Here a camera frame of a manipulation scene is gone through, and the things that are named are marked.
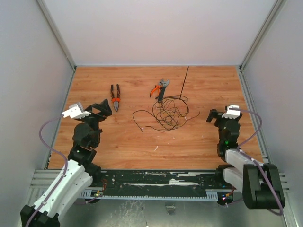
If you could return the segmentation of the black zip tie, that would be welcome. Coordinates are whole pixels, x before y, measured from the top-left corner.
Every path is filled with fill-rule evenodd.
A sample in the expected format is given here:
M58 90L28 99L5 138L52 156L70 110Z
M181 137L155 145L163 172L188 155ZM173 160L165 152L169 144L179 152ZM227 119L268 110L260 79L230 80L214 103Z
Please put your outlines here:
M180 95L179 95L179 99L181 99L182 94L183 94L183 90L184 90L185 82L186 82L186 79L187 79L188 71L189 71L189 66L187 66L187 70L186 70L186 73L185 73L185 76L184 76L184 80L183 80L181 92L180 92Z

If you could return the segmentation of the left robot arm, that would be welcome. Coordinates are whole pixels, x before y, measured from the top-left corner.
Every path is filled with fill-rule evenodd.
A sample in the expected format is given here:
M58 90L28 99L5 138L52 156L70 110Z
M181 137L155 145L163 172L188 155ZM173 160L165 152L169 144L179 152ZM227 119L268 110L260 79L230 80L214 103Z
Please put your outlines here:
M83 190L101 183L101 168L93 163L100 144L100 122L112 115L107 99L83 108L75 103L54 120L71 118L79 121L74 128L73 146L68 156L50 147L64 159L64 165L47 190L33 205L20 212L24 227L58 227L60 222Z

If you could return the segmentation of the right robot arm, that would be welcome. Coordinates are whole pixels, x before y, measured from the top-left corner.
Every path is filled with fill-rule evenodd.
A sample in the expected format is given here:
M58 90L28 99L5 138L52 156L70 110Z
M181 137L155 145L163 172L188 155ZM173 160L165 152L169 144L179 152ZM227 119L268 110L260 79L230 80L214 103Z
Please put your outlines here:
M278 168L257 161L245 153L237 142L240 135L239 120L244 110L237 105L226 106L225 112L211 109L207 117L218 128L217 154L225 162L217 168L215 184L220 188L232 185L242 193L248 209L264 209L283 215L285 197Z

